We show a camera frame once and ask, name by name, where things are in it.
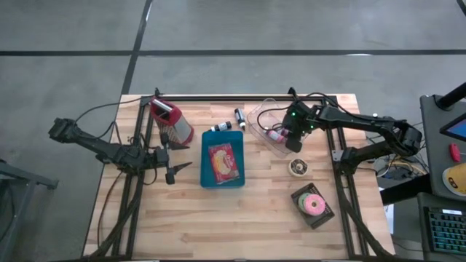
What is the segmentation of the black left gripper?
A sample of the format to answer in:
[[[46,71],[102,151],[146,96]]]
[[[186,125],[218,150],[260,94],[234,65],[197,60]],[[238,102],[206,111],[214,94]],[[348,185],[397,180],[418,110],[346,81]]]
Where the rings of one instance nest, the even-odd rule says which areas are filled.
[[[181,171],[183,168],[188,167],[191,164],[191,162],[171,166],[169,153],[167,149],[184,150],[184,149],[188,149],[189,147],[182,145],[180,143],[171,141],[167,133],[160,134],[160,141],[164,148],[156,148],[152,153],[148,153],[146,155],[146,168],[155,169],[155,168],[166,167],[166,170],[167,170],[167,173],[165,174],[166,183],[168,185],[173,185],[175,183],[175,175],[179,171]]]

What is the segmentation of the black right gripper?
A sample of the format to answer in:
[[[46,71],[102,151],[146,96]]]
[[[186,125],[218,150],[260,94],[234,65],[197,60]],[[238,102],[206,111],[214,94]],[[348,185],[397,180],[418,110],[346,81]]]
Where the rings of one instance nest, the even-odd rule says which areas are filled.
[[[285,113],[285,128],[290,133],[311,133],[319,127],[319,106],[309,107],[302,101],[294,101]],[[285,147],[292,152],[299,153],[302,149],[300,137],[288,136]]]

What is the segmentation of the pink food colouring bottle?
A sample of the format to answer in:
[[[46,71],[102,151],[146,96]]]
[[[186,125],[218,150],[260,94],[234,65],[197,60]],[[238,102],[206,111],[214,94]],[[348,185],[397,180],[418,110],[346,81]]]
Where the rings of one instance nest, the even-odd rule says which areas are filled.
[[[275,130],[265,130],[264,132],[270,139],[277,143],[283,143],[286,141],[286,137]]]

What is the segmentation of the chocolate frosted donut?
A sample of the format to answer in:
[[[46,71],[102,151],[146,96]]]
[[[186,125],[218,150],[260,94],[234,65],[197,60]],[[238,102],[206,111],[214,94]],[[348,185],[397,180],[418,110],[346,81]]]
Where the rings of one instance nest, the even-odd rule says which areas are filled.
[[[309,166],[303,159],[293,159],[288,164],[288,172],[290,175],[302,178],[308,172]]]

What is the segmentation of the red popcorn packet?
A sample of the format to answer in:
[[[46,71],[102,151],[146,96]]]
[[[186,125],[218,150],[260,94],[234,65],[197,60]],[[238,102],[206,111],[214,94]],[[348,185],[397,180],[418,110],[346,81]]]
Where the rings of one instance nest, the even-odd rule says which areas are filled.
[[[208,152],[217,184],[236,180],[240,177],[230,143],[210,146]]]

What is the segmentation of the blue plastic bin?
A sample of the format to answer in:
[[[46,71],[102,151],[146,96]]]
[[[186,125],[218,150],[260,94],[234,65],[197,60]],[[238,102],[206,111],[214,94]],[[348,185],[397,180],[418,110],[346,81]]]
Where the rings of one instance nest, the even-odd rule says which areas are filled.
[[[223,143],[230,143],[240,177],[226,183],[217,184],[210,162],[208,148]],[[243,134],[240,131],[204,132],[202,134],[202,156],[200,167],[200,185],[203,188],[237,188],[245,185],[245,157]]]

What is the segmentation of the green frosted donut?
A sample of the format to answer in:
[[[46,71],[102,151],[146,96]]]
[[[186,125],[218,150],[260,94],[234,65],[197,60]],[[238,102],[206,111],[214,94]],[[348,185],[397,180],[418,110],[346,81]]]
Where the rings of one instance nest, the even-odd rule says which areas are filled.
[[[309,200],[308,198],[310,197],[310,193],[309,192],[305,192],[303,194],[301,194],[298,198],[298,206],[299,206],[299,209],[303,212],[303,213],[306,213],[308,214],[308,206],[309,206]]]

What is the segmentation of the pink frosted donut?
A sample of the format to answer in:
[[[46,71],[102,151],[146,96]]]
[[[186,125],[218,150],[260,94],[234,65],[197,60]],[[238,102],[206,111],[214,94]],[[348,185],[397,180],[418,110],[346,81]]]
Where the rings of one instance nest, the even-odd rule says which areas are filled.
[[[302,201],[304,212],[309,215],[321,215],[325,210],[325,201],[317,194],[309,194]]]

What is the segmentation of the clear plastic tray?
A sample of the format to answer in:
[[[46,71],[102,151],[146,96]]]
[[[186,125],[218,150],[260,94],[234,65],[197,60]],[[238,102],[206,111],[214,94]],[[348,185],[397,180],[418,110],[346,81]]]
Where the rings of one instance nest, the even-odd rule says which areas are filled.
[[[277,143],[270,139],[265,130],[275,130],[286,137],[291,134],[283,124],[283,119],[287,107],[291,104],[290,100],[280,101],[274,98],[266,98],[247,114],[246,120],[248,131],[267,149],[269,149],[278,158],[286,158],[287,155],[293,154],[292,151],[285,147],[285,142]]]

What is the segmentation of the black mesh basket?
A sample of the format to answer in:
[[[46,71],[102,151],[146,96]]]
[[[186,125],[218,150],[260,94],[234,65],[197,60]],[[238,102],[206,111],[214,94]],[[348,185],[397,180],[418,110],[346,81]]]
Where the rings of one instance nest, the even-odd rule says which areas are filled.
[[[334,217],[334,212],[333,210],[329,207],[328,203],[326,200],[323,198],[325,201],[325,210],[321,215],[317,216],[312,216],[306,213],[303,213],[298,206],[298,198],[301,194],[309,192],[310,194],[317,194],[320,197],[323,198],[322,194],[318,191],[317,187],[313,183],[309,183],[308,185],[304,186],[303,188],[300,188],[299,190],[293,192],[291,194],[291,200],[292,203],[295,205],[296,209],[299,211],[300,215],[304,219],[305,223],[310,226],[312,229],[316,229],[320,226],[322,226],[324,223],[328,222],[330,219]]]

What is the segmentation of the grey side desk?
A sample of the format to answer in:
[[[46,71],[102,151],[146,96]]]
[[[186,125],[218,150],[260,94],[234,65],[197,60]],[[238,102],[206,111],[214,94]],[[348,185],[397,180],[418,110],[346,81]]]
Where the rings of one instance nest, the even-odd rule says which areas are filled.
[[[388,205],[416,197],[424,259],[436,262],[466,262],[466,255],[432,251],[427,236],[426,209],[428,207],[466,211],[466,197],[451,193],[445,187],[442,179],[445,169],[466,163],[466,142],[440,134],[440,128],[466,113],[466,102],[460,100],[454,104],[450,111],[444,111],[436,106],[434,97],[435,95],[420,98],[429,173],[383,190],[382,202]],[[458,145],[462,154],[461,162],[454,162],[451,159],[450,143]]]

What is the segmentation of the grey metal cart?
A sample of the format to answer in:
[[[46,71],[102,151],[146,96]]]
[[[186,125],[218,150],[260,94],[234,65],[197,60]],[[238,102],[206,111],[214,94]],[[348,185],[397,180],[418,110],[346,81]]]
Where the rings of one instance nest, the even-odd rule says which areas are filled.
[[[12,215],[6,228],[0,232],[0,262],[8,262],[11,257],[26,210],[38,185],[54,190],[58,180],[21,170],[0,159],[0,209],[1,199],[7,192]]]

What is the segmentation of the red computer mouse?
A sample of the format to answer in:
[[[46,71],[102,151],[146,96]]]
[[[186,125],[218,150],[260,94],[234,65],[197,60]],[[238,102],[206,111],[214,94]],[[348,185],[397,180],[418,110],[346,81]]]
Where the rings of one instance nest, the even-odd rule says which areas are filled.
[[[459,147],[456,143],[450,143],[449,144],[449,153],[450,153],[450,156],[451,156],[451,159],[454,161],[454,162],[461,162],[461,152],[459,150]]]

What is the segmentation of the monitor with blue screen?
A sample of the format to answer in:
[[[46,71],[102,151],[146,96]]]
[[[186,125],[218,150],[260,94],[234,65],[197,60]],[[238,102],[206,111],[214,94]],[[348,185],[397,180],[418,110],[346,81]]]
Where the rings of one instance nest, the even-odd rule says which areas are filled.
[[[440,128],[440,134],[466,142],[466,113]]]

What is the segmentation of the black monitor pole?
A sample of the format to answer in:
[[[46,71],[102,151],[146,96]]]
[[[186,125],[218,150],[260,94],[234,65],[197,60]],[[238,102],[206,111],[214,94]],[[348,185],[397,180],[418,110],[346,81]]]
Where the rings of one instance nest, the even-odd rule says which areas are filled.
[[[434,100],[437,107],[444,111],[450,111],[454,107],[454,104],[463,98],[466,98],[466,82],[444,96],[435,95]]]

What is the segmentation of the black backlit keyboard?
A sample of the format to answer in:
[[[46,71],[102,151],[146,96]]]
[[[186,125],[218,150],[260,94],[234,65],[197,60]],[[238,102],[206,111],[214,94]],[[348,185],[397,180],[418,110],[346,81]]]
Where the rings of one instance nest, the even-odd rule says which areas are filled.
[[[430,249],[466,255],[466,211],[428,207],[426,215]]]

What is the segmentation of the black aluminium frame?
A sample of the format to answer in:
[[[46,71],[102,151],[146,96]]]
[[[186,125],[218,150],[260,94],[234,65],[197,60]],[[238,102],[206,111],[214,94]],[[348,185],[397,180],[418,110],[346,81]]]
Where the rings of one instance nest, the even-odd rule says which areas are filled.
[[[248,124],[244,134],[245,185],[204,189],[200,185],[202,133],[210,126],[232,121],[233,110],[246,115],[263,100],[259,95],[208,95],[200,101],[174,101],[195,135],[189,150],[174,151],[174,164],[192,162],[165,182],[144,186],[135,233],[133,259],[154,260],[266,260],[348,258],[342,216],[336,195],[327,135],[316,130],[304,141],[299,154],[280,158],[257,140]],[[288,163],[304,159],[309,171],[303,178],[288,174]],[[358,170],[356,194],[365,225],[387,252],[394,253],[390,230],[374,172]],[[291,194],[314,183],[335,216],[313,230],[291,201]]]

